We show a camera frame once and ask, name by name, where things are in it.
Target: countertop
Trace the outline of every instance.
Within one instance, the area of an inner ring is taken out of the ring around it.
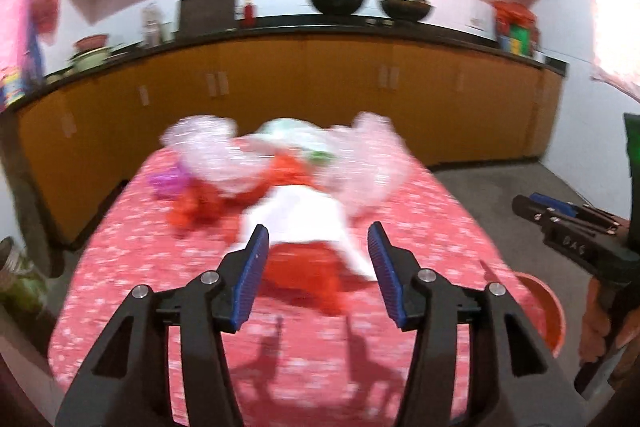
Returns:
[[[92,68],[91,70],[82,71],[81,73],[71,74],[52,84],[42,86],[40,89],[36,89],[19,100],[16,100],[14,103],[9,105],[6,110],[16,111],[22,109],[60,87],[68,86],[69,84],[84,78],[106,73],[114,68],[123,67],[130,62],[152,57],[157,54],[179,50],[190,46],[213,44],[214,42],[227,41],[231,39],[290,34],[363,35],[405,41],[425,42],[429,44],[440,44],[443,46],[473,50],[495,55],[497,57],[508,58],[509,60],[514,60],[515,62],[520,62],[521,64],[526,64],[533,68],[548,69],[561,76],[566,76],[567,71],[567,63],[562,62],[561,60],[547,57],[546,63],[543,64],[529,57],[522,57],[502,51],[498,47],[498,43],[491,39],[486,39],[484,37],[479,37],[458,30],[443,28],[442,26],[423,23],[395,22],[387,18],[365,17],[360,15],[351,15],[346,17],[333,17],[320,14],[279,15],[258,17],[255,19],[255,25],[252,28],[234,28],[188,38],[181,37],[180,33],[178,33],[175,41],[173,42],[168,42],[167,44],[162,44],[153,48],[137,48],[135,51],[130,52],[124,57],[112,60],[107,64],[98,66],[97,68]]]

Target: red tablecloth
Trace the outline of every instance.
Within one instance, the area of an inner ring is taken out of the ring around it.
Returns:
[[[486,285],[483,261],[538,329],[543,328],[542,311],[478,224],[429,171],[409,161],[409,181],[375,212],[354,223],[352,232],[362,251],[367,251],[367,227],[379,220],[394,245],[412,250],[422,267],[435,269],[452,283],[482,289]],[[65,389],[133,286],[146,283],[155,291],[183,286],[220,262],[226,247],[222,229],[176,238],[165,219],[169,204],[156,200],[146,183],[150,172],[167,169],[174,162],[168,150],[150,156],[82,255],[49,347],[50,366]],[[346,316],[325,317],[273,296],[258,296],[242,330],[224,335],[231,378],[247,425],[392,424],[415,334],[396,329],[375,283],[345,295],[344,301]],[[172,330],[172,406],[175,420],[186,425],[179,331]],[[465,333],[461,327],[452,415],[466,407]]]

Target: human hand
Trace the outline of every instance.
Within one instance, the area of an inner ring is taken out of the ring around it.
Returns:
[[[596,362],[606,352],[605,338],[611,329],[609,315],[598,304],[600,282],[589,281],[587,291],[587,309],[582,317],[580,336],[580,363]],[[613,371],[609,383],[615,388],[634,365],[640,353],[640,309],[630,312],[620,333],[616,336],[617,348],[627,346],[620,362]]]

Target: window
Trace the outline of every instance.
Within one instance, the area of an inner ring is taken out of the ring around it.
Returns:
[[[640,102],[640,0],[591,0],[594,77]]]

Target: bubble wrap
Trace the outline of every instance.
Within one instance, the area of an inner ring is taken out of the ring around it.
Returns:
[[[161,142],[180,155],[194,177],[215,185],[225,196],[234,196],[254,188],[270,161],[270,156],[240,147],[235,137],[233,120],[190,116],[169,127]]]
[[[327,130],[336,159],[318,169],[314,181],[355,217],[378,206],[409,174],[409,154],[391,121],[361,112],[352,127]]]

